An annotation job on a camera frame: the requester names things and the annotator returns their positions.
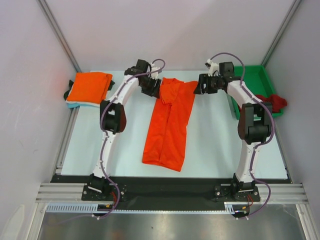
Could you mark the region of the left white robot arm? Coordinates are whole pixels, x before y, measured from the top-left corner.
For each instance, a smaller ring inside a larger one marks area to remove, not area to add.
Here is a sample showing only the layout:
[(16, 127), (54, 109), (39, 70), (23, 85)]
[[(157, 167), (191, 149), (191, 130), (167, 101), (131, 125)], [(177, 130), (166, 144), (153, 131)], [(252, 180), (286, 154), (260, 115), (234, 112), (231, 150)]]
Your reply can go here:
[(141, 88), (143, 94), (158, 99), (162, 82), (158, 75), (165, 65), (166, 62), (160, 58), (153, 60), (151, 63), (138, 59), (135, 66), (125, 70), (123, 80), (115, 93), (99, 105), (99, 127), (102, 131), (102, 145), (98, 161), (89, 176), (87, 187), (100, 200), (107, 199), (112, 187), (116, 186), (107, 171), (116, 140), (127, 125), (125, 105), (138, 87)]

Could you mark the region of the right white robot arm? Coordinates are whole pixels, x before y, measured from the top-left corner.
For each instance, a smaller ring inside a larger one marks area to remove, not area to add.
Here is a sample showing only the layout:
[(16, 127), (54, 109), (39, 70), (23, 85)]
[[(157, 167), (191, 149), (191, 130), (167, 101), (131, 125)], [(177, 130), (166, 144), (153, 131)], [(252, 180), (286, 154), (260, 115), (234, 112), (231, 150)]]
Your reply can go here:
[(255, 179), (255, 160), (259, 151), (275, 134), (272, 104), (263, 102), (249, 90), (244, 82), (245, 69), (242, 70), (241, 76), (236, 76), (232, 62), (217, 64), (208, 59), (205, 65), (208, 73), (199, 75), (193, 93), (215, 94), (223, 90), (240, 107), (237, 132), (242, 140), (242, 147), (239, 164), (233, 177), (235, 185), (230, 188), (230, 194), (235, 200), (242, 201), (258, 182)]

